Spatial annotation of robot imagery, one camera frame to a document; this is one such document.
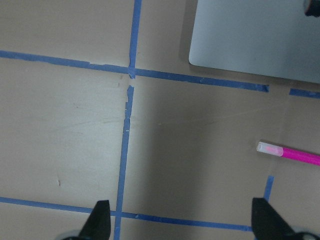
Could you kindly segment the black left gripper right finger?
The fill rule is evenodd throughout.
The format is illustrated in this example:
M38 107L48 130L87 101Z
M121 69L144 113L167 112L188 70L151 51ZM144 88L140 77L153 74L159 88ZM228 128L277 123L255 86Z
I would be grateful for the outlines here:
M254 197L251 203L251 228L257 240L318 240L319 235L309 231L294 231L263 197Z

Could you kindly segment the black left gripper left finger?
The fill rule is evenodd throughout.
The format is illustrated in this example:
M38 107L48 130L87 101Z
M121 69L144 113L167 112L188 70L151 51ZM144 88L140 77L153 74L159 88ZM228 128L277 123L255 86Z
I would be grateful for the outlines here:
M62 233L57 240L109 240L111 236L111 210L108 200L96 202L92 212L78 234Z

